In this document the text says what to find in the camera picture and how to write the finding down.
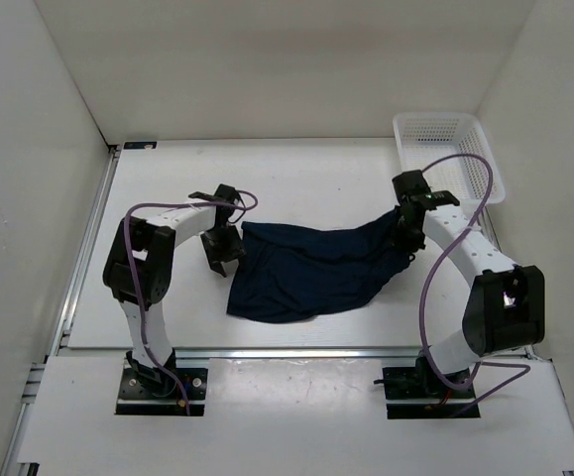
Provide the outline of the navy blue shorts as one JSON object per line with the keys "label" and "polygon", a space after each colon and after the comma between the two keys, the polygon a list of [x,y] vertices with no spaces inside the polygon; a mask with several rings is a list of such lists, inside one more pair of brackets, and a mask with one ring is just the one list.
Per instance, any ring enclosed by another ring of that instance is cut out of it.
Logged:
{"label": "navy blue shorts", "polygon": [[352,229],[244,222],[227,313],[286,324],[367,305],[413,260],[393,245],[397,221],[391,210]]}

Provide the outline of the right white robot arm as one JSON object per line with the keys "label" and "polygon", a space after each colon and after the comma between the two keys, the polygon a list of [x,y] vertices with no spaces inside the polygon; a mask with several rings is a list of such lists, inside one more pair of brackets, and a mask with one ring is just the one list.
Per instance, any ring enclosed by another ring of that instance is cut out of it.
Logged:
{"label": "right white robot arm", "polygon": [[[419,295],[419,337],[426,362],[414,372],[417,389],[435,397],[447,387],[461,388],[452,377],[496,353],[539,343],[545,337],[545,278],[499,251],[449,191],[399,192],[395,208],[395,245],[410,253],[427,239],[441,248]],[[438,267],[451,261],[469,287],[460,327],[430,344],[426,299]]]}

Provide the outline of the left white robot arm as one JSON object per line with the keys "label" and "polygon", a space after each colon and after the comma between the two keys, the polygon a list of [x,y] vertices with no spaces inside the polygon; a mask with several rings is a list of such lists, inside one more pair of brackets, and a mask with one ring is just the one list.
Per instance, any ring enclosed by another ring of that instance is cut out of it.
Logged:
{"label": "left white robot arm", "polygon": [[177,247],[199,237],[211,271],[245,256],[230,217],[248,210],[244,190],[220,184],[212,194],[194,192],[183,203],[138,203],[121,219],[106,260],[102,282],[120,303],[133,349],[127,353],[137,379],[156,397],[179,385],[168,339],[163,299],[172,282]]}

